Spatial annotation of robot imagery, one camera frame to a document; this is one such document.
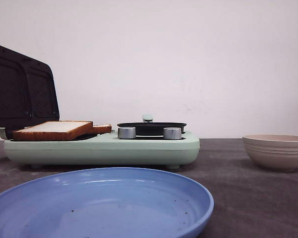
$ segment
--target sandwich maker lid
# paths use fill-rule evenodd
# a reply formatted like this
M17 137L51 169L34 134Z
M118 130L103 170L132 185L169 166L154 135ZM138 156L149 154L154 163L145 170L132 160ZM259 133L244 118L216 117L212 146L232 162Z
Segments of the sandwich maker lid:
M59 118L50 67L0 46L0 127L8 139L14 130Z

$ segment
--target frying pan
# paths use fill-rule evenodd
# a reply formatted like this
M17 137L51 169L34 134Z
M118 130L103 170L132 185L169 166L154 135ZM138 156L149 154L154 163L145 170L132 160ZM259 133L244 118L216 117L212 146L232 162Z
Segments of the frying pan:
M133 126L136 128L136 135L163 135L165 127L179 127L181 132L184 133L186 123L178 122L129 122L120 123L119 127Z

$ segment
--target table surface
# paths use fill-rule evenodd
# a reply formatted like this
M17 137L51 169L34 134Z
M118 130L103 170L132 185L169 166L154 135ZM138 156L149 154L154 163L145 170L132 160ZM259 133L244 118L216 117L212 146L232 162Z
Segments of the table surface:
M200 145L197 160L178 170L141 166L187 176L211 192L214 211L199 238L298 238L298 169L281 173L257 167L241 139L201 139ZM101 167L50 165L33 169L11 162L0 141L0 193L44 176Z

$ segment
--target beige bowl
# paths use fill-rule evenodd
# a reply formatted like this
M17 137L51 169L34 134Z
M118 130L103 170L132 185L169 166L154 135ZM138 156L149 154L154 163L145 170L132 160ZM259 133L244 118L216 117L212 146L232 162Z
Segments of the beige bowl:
M298 136L243 136L248 156L258 165L279 171L298 168Z

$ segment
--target white bread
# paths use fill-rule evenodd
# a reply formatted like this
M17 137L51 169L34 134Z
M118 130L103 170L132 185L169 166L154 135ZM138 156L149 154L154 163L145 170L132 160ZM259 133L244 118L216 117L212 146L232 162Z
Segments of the white bread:
M21 141L67 141L88 133L91 121L47 121L13 132L13 138Z
M111 124L94 125L88 134L111 133Z

